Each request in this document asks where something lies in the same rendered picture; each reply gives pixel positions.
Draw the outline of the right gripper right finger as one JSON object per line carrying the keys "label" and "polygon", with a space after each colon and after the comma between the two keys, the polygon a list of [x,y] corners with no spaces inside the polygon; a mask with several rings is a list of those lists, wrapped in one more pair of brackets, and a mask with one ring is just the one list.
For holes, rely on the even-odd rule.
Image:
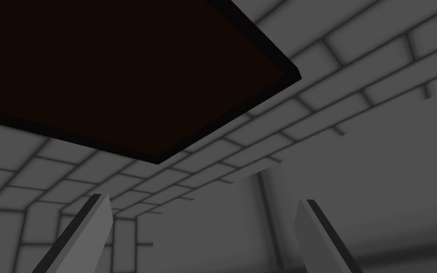
{"label": "right gripper right finger", "polygon": [[364,273],[314,200],[299,201],[294,231],[308,273]]}

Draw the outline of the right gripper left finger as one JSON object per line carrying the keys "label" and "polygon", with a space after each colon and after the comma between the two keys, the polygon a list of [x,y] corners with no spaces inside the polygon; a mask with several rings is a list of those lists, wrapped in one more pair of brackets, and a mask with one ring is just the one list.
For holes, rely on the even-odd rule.
{"label": "right gripper left finger", "polygon": [[107,194],[93,194],[32,273],[94,273],[113,225]]}

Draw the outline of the dark brown table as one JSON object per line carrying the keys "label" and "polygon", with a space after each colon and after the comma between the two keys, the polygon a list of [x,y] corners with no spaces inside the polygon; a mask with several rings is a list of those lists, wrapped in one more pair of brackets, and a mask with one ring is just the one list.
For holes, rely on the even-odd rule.
{"label": "dark brown table", "polygon": [[0,0],[0,125],[160,164],[301,80],[231,0]]}

